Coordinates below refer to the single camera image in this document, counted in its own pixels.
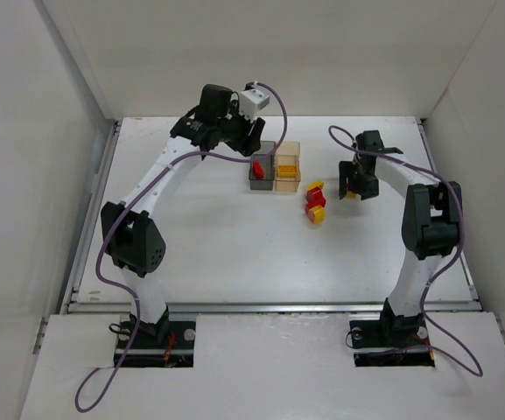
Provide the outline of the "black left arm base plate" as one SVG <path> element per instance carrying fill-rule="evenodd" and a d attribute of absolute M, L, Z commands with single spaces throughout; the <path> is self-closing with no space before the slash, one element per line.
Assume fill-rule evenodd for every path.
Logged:
<path fill-rule="evenodd" d="M 124 356 L 121 368 L 192 368 L 196 322 L 169 320 L 158 325 L 141 325 Z"/>

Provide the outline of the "red lego brick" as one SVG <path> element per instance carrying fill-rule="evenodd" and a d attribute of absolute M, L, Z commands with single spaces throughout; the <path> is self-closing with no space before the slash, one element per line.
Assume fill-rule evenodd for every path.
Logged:
<path fill-rule="evenodd" d="M 252 173 L 255 179 L 264 179 L 265 172 L 258 161 L 252 164 Z"/>

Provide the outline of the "clear tan plastic container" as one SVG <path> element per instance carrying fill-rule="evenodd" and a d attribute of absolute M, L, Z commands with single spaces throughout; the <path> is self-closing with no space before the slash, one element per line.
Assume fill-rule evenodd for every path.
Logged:
<path fill-rule="evenodd" d="M 275 185 L 277 192 L 296 193 L 301 182 L 300 171 L 300 142 L 284 141 L 275 154 Z M 277 167 L 279 165 L 296 165 L 299 169 L 299 175 L 296 178 L 279 178 L 277 176 Z"/>

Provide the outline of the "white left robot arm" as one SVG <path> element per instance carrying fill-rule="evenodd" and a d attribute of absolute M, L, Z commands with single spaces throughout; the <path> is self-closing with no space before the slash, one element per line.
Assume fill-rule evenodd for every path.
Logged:
<path fill-rule="evenodd" d="M 103 206 L 105 252 L 137 294 L 130 329 L 138 335 L 157 339 L 166 331 L 168 307 L 157 270 L 166 251 L 158 220 L 168 200 L 219 144 L 236 152 L 236 162 L 249 162 L 260 149 L 265 126 L 258 113 L 269 102 L 270 96 L 254 82 L 240 92 L 207 84 L 199 104 L 174 123 L 158 159 L 134 189 L 122 201 Z"/>

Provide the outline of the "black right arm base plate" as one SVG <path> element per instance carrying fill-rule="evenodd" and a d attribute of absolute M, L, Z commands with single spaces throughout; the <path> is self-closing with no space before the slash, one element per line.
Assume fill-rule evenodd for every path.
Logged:
<path fill-rule="evenodd" d="M 424 321 L 392 329 L 380 319 L 351 318 L 349 346 L 357 368 L 434 368 Z"/>

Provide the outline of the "aluminium frame rail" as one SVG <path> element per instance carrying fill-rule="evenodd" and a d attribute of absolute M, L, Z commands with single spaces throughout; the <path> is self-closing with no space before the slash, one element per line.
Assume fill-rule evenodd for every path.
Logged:
<path fill-rule="evenodd" d="M 373 313 L 383 308 L 383 303 L 169 303 L 171 313 L 178 314 L 245 314 L 245 313 Z M 428 302 L 425 309 L 428 312 L 481 312 L 482 306 L 478 300 L 445 302 Z M 128 303 L 79 303 L 71 302 L 62 307 L 61 314 L 89 313 L 124 313 L 130 311 Z"/>

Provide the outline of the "smoky grey plastic container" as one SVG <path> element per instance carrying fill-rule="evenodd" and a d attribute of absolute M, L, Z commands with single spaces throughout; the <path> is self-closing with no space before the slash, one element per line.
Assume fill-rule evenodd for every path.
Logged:
<path fill-rule="evenodd" d="M 275 183 L 276 143 L 262 141 L 260 149 L 252 155 L 253 162 L 249 165 L 249 188 L 252 191 L 272 191 Z"/>

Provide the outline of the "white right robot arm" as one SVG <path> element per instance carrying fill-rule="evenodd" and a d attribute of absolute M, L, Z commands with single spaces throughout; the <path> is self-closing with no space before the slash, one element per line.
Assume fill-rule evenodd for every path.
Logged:
<path fill-rule="evenodd" d="M 461 188 L 444 181 L 387 147 L 377 130 L 353 139 L 354 156 L 339 163 L 339 197 L 370 200 L 380 184 L 404 200 L 401 236 L 405 247 L 396 286 L 377 319 L 353 320 L 350 337 L 355 349 L 406 347 L 425 327 L 422 302 L 439 265 L 461 240 Z"/>

